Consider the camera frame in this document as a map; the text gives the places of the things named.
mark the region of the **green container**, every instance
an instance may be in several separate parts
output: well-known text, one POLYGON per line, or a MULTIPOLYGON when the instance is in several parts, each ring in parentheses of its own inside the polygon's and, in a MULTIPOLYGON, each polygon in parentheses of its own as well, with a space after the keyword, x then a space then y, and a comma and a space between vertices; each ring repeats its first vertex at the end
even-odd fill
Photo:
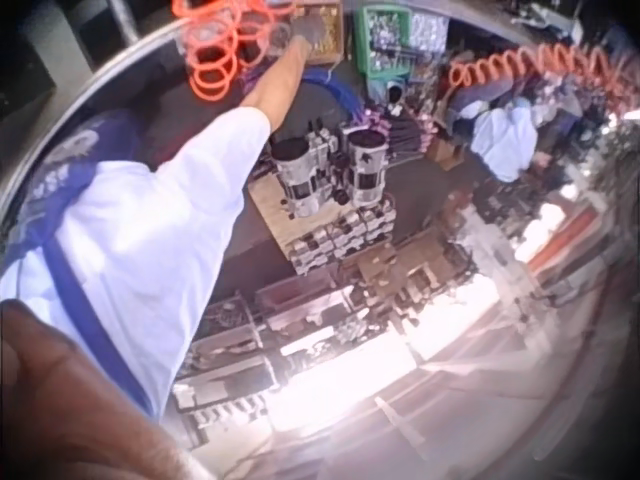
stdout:
POLYGON ((387 14, 398 14, 400 20, 400 43, 402 46, 409 45, 409 36, 411 33, 411 10, 405 7, 395 5, 368 5, 356 11, 356 59, 358 61, 358 70, 369 78, 389 78, 406 75, 411 71, 411 65, 408 60, 406 63, 399 63, 394 68, 378 70, 371 61, 371 36, 369 32, 369 15, 371 13, 380 12, 387 14))

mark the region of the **orange coiled hose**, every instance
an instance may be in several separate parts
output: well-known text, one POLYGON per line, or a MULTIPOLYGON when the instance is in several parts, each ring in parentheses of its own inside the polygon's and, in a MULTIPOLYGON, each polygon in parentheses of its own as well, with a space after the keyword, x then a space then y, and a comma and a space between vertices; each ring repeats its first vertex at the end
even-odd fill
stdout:
POLYGON ((276 17, 295 10, 294 3, 271 7, 265 0, 209 0, 193 8, 185 3, 173 0, 172 11, 177 17, 191 20, 182 36, 189 84, 198 97, 211 102, 229 92, 239 68, 250 68, 262 61, 276 17), (264 21, 245 19, 246 12, 257 13, 264 21), (240 44, 249 42, 255 42, 260 49, 251 62, 238 56, 240 44))
POLYGON ((621 75, 628 57, 614 68, 601 48, 590 52, 579 47, 562 44, 542 44, 537 48, 521 47, 493 54, 470 64, 454 63, 449 70, 449 82, 453 86, 471 86, 497 80, 503 75, 524 76, 531 69, 542 74, 572 73, 581 85, 602 88, 610 107, 618 113, 634 110, 639 102, 639 89, 621 75))

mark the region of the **wooden pallet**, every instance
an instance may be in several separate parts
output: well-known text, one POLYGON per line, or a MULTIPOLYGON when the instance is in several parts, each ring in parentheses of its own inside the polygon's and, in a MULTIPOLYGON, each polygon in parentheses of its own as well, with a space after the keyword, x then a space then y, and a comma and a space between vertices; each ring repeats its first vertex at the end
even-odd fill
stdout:
POLYGON ((289 258, 291 242, 355 210, 355 207, 350 203, 341 207, 337 203, 329 201, 315 215, 291 220, 286 205, 281 204, 285 195, 275 174, 266 175, 250 183, 249 195, 251 195, 251 199, 256 204, 280 250, 287 258, 289 258))

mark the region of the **white shirt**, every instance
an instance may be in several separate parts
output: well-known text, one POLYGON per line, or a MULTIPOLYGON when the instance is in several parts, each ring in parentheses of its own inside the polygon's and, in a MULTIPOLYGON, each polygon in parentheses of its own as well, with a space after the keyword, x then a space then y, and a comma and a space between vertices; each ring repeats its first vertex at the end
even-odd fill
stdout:
MULTIPOLYGON (((243 208, 242 187, 270 132, 264 113, 237 108, 156 173, 130 161, 100 163, 56 233, 158 415, 213 291, 243 208)), ((41 249, 0 279, 0 299, 18 297, 93 359, 60 303, 41 249)))
POLYGON ((529 168, 537 142, 530 108, 496 108, 476 120, 471 151, 482 157, 498 180, 513 182, 529 168))

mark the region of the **person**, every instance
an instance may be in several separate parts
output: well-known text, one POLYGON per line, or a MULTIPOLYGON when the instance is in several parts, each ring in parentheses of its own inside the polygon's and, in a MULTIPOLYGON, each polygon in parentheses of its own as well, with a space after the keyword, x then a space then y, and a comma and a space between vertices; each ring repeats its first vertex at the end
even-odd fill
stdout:
POLYGON ((177 454, 159 462, 162 474, 136 470, 148 439, 162 445, 152 456, 171 450, 140 413, 162 416, 243 208, 243 185, 324 34, 318 16, 293 20, 286 51, 240 105, 154 173, 132 161, 137 138, 126 111, 91 119, 44 159, 0 277, 0 299, 12 299, 2 304, 3 374, 6 366, 6 378, 17 375, 3 433, 24 440, 15 444, 20 459, 35 466, 66 446, 69 457, 107 470, 120 462, 149 478, 190 471, 177 454))

